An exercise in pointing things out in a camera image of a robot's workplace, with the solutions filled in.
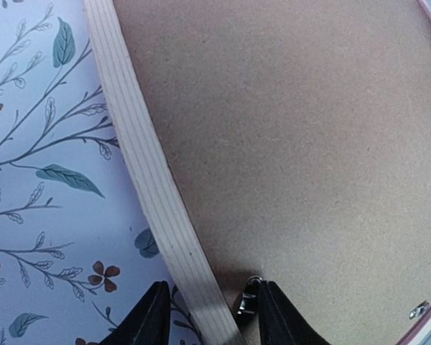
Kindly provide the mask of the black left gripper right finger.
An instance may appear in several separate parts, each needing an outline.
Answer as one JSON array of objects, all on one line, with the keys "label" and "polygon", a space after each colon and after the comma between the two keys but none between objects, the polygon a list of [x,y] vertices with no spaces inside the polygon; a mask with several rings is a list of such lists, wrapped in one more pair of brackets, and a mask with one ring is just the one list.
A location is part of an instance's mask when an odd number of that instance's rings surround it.
[{"label": "black left gripper right finger", "polygon": [[266,345],[329,345],[273,281],[259,287],[259,333]]}]

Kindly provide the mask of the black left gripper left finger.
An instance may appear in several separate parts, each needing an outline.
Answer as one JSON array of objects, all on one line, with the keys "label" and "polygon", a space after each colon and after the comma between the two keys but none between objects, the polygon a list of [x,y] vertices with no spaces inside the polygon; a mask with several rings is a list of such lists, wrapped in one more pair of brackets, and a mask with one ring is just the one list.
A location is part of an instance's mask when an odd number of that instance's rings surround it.
[{"label": "black left gripper left finger", "polygon": [[100,345],[168,345],[170,288],[154,282],[119,326]]}]

